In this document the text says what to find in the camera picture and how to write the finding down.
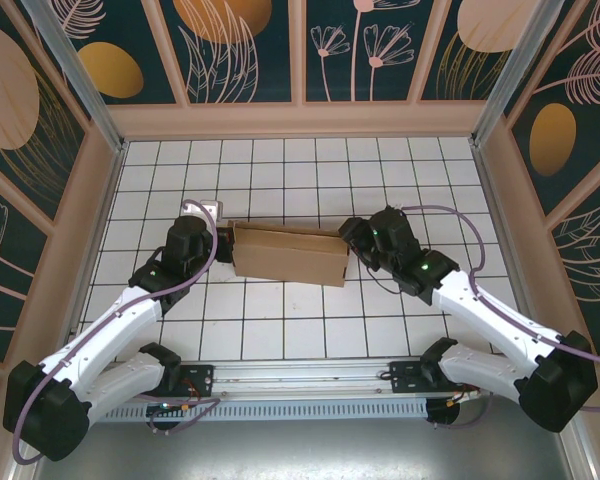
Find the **wall panel with fern drawing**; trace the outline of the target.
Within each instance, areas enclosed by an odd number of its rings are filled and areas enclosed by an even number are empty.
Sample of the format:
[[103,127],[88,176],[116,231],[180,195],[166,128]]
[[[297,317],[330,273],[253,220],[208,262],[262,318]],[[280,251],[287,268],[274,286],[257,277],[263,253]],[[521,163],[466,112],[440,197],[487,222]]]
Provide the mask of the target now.
[[567,278],[600,354],[600,190],[553,230]]

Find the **brown cardboard paper box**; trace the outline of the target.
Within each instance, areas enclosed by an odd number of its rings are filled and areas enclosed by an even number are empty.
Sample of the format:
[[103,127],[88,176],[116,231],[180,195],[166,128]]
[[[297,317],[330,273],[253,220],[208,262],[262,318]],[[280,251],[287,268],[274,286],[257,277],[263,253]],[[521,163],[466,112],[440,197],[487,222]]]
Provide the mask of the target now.
[[334,231],[231,221],[235,274],[342,287],[349,247]]

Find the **grey metal sheet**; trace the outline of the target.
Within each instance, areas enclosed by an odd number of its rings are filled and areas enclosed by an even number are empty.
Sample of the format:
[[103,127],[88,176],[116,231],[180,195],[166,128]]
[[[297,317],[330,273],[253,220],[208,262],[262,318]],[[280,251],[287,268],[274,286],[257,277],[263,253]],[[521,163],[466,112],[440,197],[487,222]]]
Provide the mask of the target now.
[[100,424],[35,480],[576,480],[559,436],[510,402],[462,430],[423,419]]

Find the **aluminium corner post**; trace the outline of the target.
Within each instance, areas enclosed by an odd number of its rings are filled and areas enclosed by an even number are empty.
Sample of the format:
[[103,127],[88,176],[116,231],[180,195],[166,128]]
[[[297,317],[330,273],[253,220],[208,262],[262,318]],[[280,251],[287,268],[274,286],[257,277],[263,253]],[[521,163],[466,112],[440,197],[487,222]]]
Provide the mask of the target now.
[[564,0],[540,0],[515,44],[471,134],[480,149],[493,132],[516,88],[522,82],[547,34],[555,24]]
[[85,70],[73,44],[63,32],[52,7],[46,0],[21,0],[54,57],[67,74],[69,82],[90,113],[93,121],[103,134],[106,142],[115,153],[120,153],[124,139],[118,131],[113,118],[100,93],[95,88]]

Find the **wall panel with golden oval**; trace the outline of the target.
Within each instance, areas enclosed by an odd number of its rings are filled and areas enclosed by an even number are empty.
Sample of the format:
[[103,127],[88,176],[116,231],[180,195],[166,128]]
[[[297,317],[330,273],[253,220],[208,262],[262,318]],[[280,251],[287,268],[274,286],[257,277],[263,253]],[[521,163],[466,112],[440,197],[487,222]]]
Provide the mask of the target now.
[[186,104],[161,8],[169,0],[45,0],[109,106]]

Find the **wall panel with orange oval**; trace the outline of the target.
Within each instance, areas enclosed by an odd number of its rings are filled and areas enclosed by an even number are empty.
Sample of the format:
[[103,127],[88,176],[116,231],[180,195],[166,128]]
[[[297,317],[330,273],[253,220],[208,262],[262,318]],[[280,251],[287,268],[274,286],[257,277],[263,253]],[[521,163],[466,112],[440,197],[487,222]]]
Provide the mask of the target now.
[[600,0],[586,1],[512,133],[546,214],[600,162]]

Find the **wall panel with small flower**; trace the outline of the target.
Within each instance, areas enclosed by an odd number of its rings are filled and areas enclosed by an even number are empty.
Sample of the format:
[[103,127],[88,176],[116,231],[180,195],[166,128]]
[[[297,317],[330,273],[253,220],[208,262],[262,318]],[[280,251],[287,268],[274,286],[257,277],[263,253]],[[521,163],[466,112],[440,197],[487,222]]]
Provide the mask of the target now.
[[0,363],[9,350],[47,236],[0,195]]

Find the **wall panel with pink disc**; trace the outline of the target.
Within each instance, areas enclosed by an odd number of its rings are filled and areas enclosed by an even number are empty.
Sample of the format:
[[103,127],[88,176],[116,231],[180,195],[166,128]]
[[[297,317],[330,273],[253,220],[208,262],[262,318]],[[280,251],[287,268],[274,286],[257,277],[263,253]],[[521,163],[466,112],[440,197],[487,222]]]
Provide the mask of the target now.
[[450,0],[423,101],[484,101],[540,0]]

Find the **aluminium table edge rail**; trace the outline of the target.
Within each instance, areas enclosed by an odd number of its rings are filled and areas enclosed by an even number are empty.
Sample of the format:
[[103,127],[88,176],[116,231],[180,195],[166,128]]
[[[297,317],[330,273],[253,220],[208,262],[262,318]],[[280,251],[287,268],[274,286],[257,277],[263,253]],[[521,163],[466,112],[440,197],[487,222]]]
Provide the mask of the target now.
[[539,321],[541,318],[538,317],[538,311],[530,297],[530,290],[525,283],[522,263],[514,243],[513,230],[505,216],[504,203],[496,188],[495,178],[489,170],[487,158],[481,149],[475,145],[471,145],[471,151],[474,155],[476,168],[483,185],[484,195],[501,247],[504,264],[511,281],[516,305],[522,314],[533,321]]
[[62,236],[64,265],[71,271],[59,276],[70,292],[63,304],[55,348],[63,346],[82,321],[128,145],[123,141],[116,151],[89,155],[71,183],[69,208],[63,211],[68,228]]

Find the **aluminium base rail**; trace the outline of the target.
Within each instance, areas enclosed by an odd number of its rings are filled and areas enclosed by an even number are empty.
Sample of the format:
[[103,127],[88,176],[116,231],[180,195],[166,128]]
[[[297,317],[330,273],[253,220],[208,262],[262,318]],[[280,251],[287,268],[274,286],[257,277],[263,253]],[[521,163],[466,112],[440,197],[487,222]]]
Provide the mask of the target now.
[[[517,401],[522,383],[534,369],[515,365],[503,355],[486,354],[463,345],[452,347],[440,362],[442,372],[456,384],[451,390],[426,389],[411,385],[395,393],[392,384],[380,375],[389,364],[373,360],[319,360],[281,362],[221,362],[211,366],[212,388],[208,397],[230,400],[301,400],[313,398],[353,398],[397,394],[411,397],[451,397],[472,388],[482,394],[493,393]],[[137,353],[116,367],[95,363],[83,356],[62,367],[56,378],[68,380],[81,401],[99,398],[119,405],[136,395],[150,395],[157,387],[164,368],[148,354]]]

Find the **wall panel with pink oval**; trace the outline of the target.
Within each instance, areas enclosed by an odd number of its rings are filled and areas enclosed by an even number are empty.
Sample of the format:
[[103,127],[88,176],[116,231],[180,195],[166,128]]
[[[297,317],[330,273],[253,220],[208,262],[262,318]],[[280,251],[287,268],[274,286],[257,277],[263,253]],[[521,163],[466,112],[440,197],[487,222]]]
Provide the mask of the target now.
[[56,216],[85,132],[0,5],[0,172]]

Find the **wall panel with leaf drawing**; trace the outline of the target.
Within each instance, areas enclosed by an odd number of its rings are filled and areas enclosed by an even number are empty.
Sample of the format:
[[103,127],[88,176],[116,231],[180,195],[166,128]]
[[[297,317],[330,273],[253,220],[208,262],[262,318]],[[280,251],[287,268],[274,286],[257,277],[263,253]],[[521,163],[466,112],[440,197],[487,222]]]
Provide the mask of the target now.
[[289,0],[159,0],[191,104],[292,100]]

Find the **wall panel with flower drawing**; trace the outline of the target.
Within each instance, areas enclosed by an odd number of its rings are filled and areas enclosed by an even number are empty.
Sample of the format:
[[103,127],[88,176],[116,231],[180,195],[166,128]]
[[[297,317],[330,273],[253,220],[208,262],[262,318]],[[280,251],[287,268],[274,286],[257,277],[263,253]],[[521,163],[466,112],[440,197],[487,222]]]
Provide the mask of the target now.
[[307,0],[308,102],[403,101],[434,0]]

